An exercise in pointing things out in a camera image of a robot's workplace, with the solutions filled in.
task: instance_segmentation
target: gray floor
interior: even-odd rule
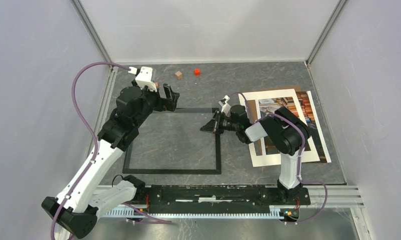
[[[152,65],[155,82],[168,83],[180,93],[179,108],[217,108],[223,96],[233,92],[247,92],[287,86],[300,86],[311,91],[323,135],[332,163],[304,163],[302,178],[323,180],[327,184],[345,182],[329,130],[323,117],[313,83],[303,62],[203,63]],[[194,76],[199,68],[200,76]],[[177,80],[175,72],[183,78]],[[131,85],[134,76],[119,70],[113,87],[108,111],[116,107],[120,90]],[[230,100],[231,104],[239,101]],[[213,169],[214,140],[209,133],[200,132],[212,114],[154,113],[140,128],[134,141],[132,168]],[[252,167],[247,145],[239,142],[232,132],[221,136],[221,175],[159,175],[135,174],[146,184],[276,184],[280,166]],[[122,173],[124,156],[115,162],[103,178],[102,185],[110,185],[112,178]]]
[[[300,217],[316,209],[301,208]],[[169,219],[171,225],[136,225],[120,218],[99,219],[85,240],[359,240],[349,208],[325,208],[321,215],[296,226],[271,219]]]

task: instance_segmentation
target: black cable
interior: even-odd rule
[[[123,175],[121,175],[121,174],[115,175],[115,176],[113,177],[113,179],[112,179],[112,183],[110,184],[112,187],[114,187],[114,181],[115,181],[115,179],[116,179],[118,176],[121,176],[121,179],[124,180]]]

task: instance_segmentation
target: white wall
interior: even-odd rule
[[[401,239],[401,1],[349,1],[312,76],[375,239]]]
[[[77,172],[90,138],[71,84],[101,60],[69,0],[0,0],[0,240],[50,239],[41,203]],[[89,123],[107,72],[89,70],[77,84]]]
[[[338,0],[81,0],[114,62],[305,60]]]

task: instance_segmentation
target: brown block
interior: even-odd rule
[[[183,73],[181,71],[178,71],[175,73],[175,76],[177,77],[178,80],[183,78]]]

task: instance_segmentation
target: black rectangular frame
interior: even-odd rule
[[[215,113],[218,108],[177,108],[175,114],[204,114]],[[215,169],[148,169],[148,168],[127,168],[130,166],[133,143],[127,151],[125,151],[124,166],[122,166],[123,174],[169,174],[169,175],[220,175],[221,174],[221,139],[220,134],[215,134]]]

